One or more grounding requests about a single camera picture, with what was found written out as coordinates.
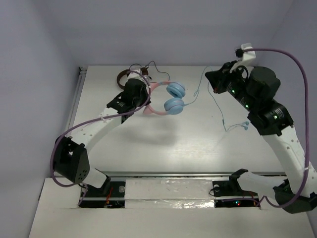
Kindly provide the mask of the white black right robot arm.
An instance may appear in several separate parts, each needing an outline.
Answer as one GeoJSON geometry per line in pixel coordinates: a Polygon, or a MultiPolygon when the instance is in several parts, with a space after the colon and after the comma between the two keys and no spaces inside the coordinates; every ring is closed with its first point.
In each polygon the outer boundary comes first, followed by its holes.
{"type": "Polygon", "coordinates": [[[248,111],[248,120],[275,153],[287,179],[274,180],[239,169],[214,188],[214,195],[260,193],[275,199],[290,214],[314,210],[317,173],[311,163],[305,162],[305,150],[288,110],[274,100],[280,80],[267,67],[256,66],[247,71],[241,65],[232,70],[234,64],[227,62],[217,71],[206,72],[205,77],[216,94],[228,92],[248,111]]]}

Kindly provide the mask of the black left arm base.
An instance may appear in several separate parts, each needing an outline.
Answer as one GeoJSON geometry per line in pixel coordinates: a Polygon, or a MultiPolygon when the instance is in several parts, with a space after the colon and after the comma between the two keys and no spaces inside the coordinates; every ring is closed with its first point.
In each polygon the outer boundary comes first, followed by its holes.
{"type": "Polygon", "coordinates": [[[125,208],[125,186],[126,181],[115,180],[107,183],[104,191],[88,186],[88,191],[82,188],[79,207],[80,208],[125,208]]]}

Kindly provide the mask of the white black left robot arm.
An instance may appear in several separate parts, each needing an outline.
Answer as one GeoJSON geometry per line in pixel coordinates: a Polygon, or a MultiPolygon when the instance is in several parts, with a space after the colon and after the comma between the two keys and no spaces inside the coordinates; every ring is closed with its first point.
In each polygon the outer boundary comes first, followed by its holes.
{"type": "Polygon", "coordinates": [[[136,77],[135,71],[132,74],[124,90],[106,104],[98,117],[70,128],[56,139],[50,159],[50,173],[57,185],[66,186],[57,180],[55,173],[68,179],[69,186],[80,184],[98,195],[109,192],[110,177],[91,167],[89,153],[110,131],[149,104],[151,84],[148,77],[136,77]]]}

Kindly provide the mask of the pink blue cat-ear headphones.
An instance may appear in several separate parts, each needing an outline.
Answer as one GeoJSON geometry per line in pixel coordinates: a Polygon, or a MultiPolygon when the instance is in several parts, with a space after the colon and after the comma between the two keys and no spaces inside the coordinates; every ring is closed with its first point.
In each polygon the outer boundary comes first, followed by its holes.
{"type": "Polygon", "coordinates": [[[148,104],[143,110],[144,115],[155,114],[158,116],[177,115],[180,114],[186,104],[183,101],[183,97],[186,95],[185,86],[179,82],[162,81],[158,83],[150,83],[150,90],[153,92],[156,88],[166,85],[167,92],[172,96],[167,100],[163,107],[164,111],[156,111],[148,104]]]}

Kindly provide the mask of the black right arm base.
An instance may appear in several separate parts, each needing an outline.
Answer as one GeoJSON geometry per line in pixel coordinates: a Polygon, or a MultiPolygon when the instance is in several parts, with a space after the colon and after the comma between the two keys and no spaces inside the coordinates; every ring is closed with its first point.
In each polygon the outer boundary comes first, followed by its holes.
{"type": "Polygon", "coordinates": [[[215,208],[254,207],[261,209],[257,193],[242,190],[229,180],[215,180],[209,190],[209,196],[215,198],[215,208]]]}

